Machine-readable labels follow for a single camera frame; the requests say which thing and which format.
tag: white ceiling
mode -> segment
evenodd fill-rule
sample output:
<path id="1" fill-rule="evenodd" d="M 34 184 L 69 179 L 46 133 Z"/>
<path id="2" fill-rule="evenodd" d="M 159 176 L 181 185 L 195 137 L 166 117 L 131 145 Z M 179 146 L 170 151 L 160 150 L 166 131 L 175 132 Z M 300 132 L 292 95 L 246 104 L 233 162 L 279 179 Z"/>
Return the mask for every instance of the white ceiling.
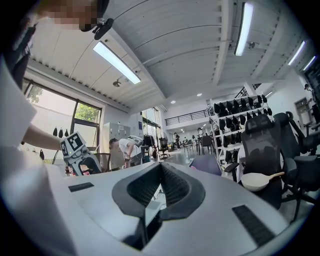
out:
<path id="1" fill-rule="evenodd" d="M 105 14 L 112 30 L 101 40 L 134 71 L 133 85 L 93 52 L 91 32 L 65 30 L 41 21 L 33 38 L 33 59 L 131 110 L 176 104 L 202 93 L 204 100 L 234 94 L 243 83 L 282 79 L 293 63 L 301 69 L 315 54 L 312 42 L 280 0 L 255 0 L 243 56 L 234 51 L 242 0 L 110 0 Z M 119 79 L 121 87 L 112 84 Z"/>

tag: ceiling beam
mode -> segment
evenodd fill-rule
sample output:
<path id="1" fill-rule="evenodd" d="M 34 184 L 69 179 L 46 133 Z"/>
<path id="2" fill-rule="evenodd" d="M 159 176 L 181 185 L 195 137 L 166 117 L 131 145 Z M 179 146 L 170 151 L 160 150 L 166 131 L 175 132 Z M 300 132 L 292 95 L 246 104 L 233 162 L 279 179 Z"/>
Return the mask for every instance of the ceiling beam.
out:
<path id="1" fill-rule="evenodd" d="M 217 86 L 220 80 L 221 73 L 225 66 L 229 43 L 231 40 L 232 31 L 232 20 L 233 20 L 233 1 L 222 0 L 221 1 L 221 12 L 222 12 L 222 26 L 221 26 L 221 37 L 218 60 L 213 75 L 213 87 Z"/>
<path id="2" fill-rule="evenodd" d="M 267 65 L 271 57 L 273 56 L 274 52 L 276 51 L 276 47 L 281 41 L 285 29 L 288 25 L 288 12 L 286 7 L 283 5 L 281 8 L 281 13 L 279 17 L 279 21 L 277 23 L 275 32 L 273 34 L 273 37 L 270 41 L 270 44 L 268 46 L 268 49 L 265 51 L 265 54 L 263 55 L 261 61 L 259 62 L 258 66 L 254 70 L 253 74 L 251 75 L 251 79 L 256 79 L 259 74 L 262 72 L 264 67 Z"/>
<path id="3" fill-rule="evenodd" d="M 147 68 L 137 57 L 134 47 L 130 46 L 130 43 L 124 40 L 124 36 L 119 33 L 119 29 L 117 29 L 116 22 L 112 25 L 112 28 L 108 31 L 108 33 L 121 45 L 121 47 L 129 54 L 129 56 L 135 61 L 137 66 L 141 69 L 141 71 L 146 75 L 149 79 L 150 83 L 156 88 L 159 92 L 159 96 L 162 99 L 165 99 L 164 93 L 161 91 L 160 87 L 157 85 L 155 79 L 151 76 Z"/>

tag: black office chair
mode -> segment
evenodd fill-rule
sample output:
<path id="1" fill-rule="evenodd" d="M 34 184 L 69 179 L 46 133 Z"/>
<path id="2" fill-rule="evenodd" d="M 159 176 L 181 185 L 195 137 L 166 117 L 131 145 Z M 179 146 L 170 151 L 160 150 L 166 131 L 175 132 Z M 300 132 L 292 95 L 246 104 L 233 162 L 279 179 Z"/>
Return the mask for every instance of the black office chair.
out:
<path id="1" fill-rule="evenodd" d="M 289 118 L 290 125 L 293 127 L 293 129 L 295 130 L 295 132 L 297 134 L 300 152 L 302 154 L 306 154 L 306 153 L 310 152 L 310 155 L 314 156 L 317 151 L 317 146 L 320 145 L 320 131 L 316 131 L 316 132 L 309 134 L 310 123 L 308 123 L 308 124 L 306 124 L 306 126 L 304 126 L 307 128 L 307 136 L 305 136 L 303 134 L 303 132 L 297 126 L 296 122 L 294 121 L 294 115 L 290 111 L 287 111 L 285 113 L 287 114 L 287 116 Z"/>
<path id="2" fill-rule="evenodd" d="M 243 174 L 261 173 L 272 175 L 281 172 L 280 163 L 280 125 L 271 122 L 266 114 L 260 114 L 245 123 L 245 131 L 241 134 L 245 151 L 245 165 Z M 224 170 L 232 173 L 233 180 L 237 182 L 235 162 Z M 266 188 L 255 194 L 276 209 L 281 206 L 282 183 L 280 178 L 272 179 Z"/>
<path id="3" fill-rule="evenodd" d="M 291 128 L 291 118 L 287 113 L 278 113 L 273 117 L 281 127 L 281 153 L 286 169 L 290 170 L 286 173 L 284 186 L 292 192 L 292 195 L 284 198 L 283 202 L 296 200 L 294 221 L 297 218 L 301 200 L 312 204 L 317 202 L 305 192 L 317 191 L 320 188 L 320 158 L 316 155 L 300 156 L 301 147 L 297 143 Z"/>

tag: wall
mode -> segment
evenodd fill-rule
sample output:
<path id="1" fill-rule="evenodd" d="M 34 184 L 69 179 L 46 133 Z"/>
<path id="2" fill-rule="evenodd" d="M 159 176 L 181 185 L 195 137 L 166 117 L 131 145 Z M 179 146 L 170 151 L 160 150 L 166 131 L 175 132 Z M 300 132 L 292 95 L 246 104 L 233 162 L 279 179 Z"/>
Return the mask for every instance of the wall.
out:
<path id="1" fill-rule="evenodd" d="M 273 91 L 267 98 L 267 103 L 272 110 L 272 115 L 290 111 L 293 113 L 294 119 L 296 121 L 299 120 L 295 102 L 306 97 L 304 81 L 304 78 L 292 69 L 285 77 L 285 80 L 275 83 L 274 86 L 269 89 L 269 91 Z"/>

